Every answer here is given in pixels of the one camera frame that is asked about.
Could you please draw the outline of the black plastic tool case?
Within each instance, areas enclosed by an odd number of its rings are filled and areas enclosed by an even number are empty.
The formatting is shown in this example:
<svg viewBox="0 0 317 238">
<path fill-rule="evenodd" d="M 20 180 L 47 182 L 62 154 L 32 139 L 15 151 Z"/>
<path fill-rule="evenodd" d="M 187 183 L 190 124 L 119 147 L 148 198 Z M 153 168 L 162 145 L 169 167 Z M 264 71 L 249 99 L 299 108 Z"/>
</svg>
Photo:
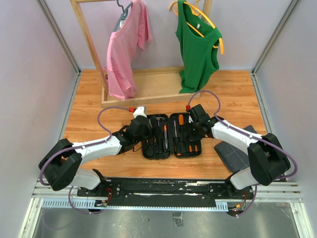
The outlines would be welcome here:
<svg viewBox="0 0 317 238">
<path fill-rule="evenodd" d="M 179 125 L 178 125 L 178 115 L 183 114 L 184 115 L 184 131 L 181 133 L 179 131 Z M 202 153 L 202 144 L 201 140 L 191 140 L 189 135 L 189 125 L 188 123 L 188 114 L 187 113 L 173 113 L 170 116 L 166 114 L 152 114 L 148 115 L 147 118 L 150 122 L 150 117 L 164 117 L 166 120 L 160 121 L 160 137 L 156 138 L 156 145 L 155 146 L 147 146 L 145 139 L 142 142 L 142 154 L 143 157 L 148 160 L 160 160 L 160 159 L 167 159 L 171 155 L 174 155 L 175 157 L 179 159 L 184 158 L 194 158 Z M 174 131 L 174 123 L 173 121 L 176 121 L 176 129 L 177 129 L 177 136 L 179 140 L 179 145 L 181 149 L 181 156 L 176 156 L 175 153 L 175 147 L 174 147 L 174 138 L 175 138 L 175 131 Z M 167 125 L 167 137 L 168 137 L 168 149 L 165 149 L 164 146 L 164 131 L 163 126 Z M 193 152 L 189 152 L 189 143 L 192 145 Z M 198 146 L 199 152 L 195 152 L 195 144 Z"/>
</svg>

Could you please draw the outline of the small orange screwdriver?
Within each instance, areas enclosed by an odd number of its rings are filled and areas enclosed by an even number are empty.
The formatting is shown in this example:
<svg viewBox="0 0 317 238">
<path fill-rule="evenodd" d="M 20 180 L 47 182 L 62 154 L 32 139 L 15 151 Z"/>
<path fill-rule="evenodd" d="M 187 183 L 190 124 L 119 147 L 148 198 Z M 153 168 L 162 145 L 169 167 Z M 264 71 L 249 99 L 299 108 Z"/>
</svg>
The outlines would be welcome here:
<svg viewBox="0 0 317 238">
<path fill-rule="evenodd" d="M 184 131 L 184 115 L 183 114 L 178 115 L 178 125 L 179 125 L 179 131 L 183 133 Z"/>
</svg>

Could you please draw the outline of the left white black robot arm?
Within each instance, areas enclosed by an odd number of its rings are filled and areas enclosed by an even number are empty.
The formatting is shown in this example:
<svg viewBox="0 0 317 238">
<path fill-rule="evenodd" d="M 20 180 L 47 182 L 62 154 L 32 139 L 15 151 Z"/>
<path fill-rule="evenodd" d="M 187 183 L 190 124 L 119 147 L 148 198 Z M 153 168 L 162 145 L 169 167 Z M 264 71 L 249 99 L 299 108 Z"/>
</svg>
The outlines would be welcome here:
<svg viewBox="0 0 317 238">
<path fill-rule="evenodd" d="M 101 196 L 106 191 L 105 177 L 96 169 L 80 168 L 83 164 L 106 156 L 116 156 L 134 149 L 139 142 L 150 137 L 150 120 L 136 116 L 129 125 L 112 135 L 81 143 L 62 139 L 40 161 L 40 181 L 59 191 L 68 186 L 88 189 Z"/>
</svg>

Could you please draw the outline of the steel claw hammer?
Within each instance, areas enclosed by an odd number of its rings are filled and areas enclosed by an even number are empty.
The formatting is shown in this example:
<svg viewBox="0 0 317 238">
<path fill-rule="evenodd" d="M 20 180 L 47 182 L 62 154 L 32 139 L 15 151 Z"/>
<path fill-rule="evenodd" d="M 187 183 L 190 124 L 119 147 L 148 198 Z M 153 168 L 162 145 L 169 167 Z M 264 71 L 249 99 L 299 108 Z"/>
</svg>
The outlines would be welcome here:
<svg viewBox="0 0 317 238">
<path fill-rule="evenodd" d="M 158 121 L 158 125 L 160 125 L 161 120 L 166 120 L 164 117 L 156 117 L 156 120 Z"/>
</svg>

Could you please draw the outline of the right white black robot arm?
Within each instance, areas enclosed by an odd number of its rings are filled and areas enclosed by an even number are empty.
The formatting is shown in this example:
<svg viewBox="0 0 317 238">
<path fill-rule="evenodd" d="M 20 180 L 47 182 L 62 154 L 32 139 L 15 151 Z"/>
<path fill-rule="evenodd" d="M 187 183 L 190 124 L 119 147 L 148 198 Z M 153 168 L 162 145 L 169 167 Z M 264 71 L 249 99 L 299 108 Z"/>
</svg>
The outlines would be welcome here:
<svg viewBox="0 0 317 238">
<path fill-rule="evenodd" d="M 287 155 L 275 135 L 260 135 L 248 132 L 230 124 L 221 117 L 210 117 L 198 104 L 186 106 L 190 118 L 193 138 L 214 138 L 226 142 L 248 156 L 249 166 L 225 180 L 224 192 L 229 198 L 236 198 L 242 190 L 257 184 L 270 185 L 291 168 Z"/>
</svg>

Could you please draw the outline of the orange handled pliers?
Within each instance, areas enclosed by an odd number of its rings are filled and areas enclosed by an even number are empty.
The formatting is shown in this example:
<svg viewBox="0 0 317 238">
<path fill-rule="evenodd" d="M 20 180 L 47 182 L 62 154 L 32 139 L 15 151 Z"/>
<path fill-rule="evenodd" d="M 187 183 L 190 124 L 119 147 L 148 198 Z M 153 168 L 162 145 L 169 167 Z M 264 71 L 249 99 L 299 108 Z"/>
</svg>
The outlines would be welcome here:
<svg viewBox="0 0 317 238">
<path fill-rule="evenodd" d="M 156 138 L 152 137 L 146 140 L 146 145 L 147 146 L 155 146 L 156 145 Z"/>
</svg>

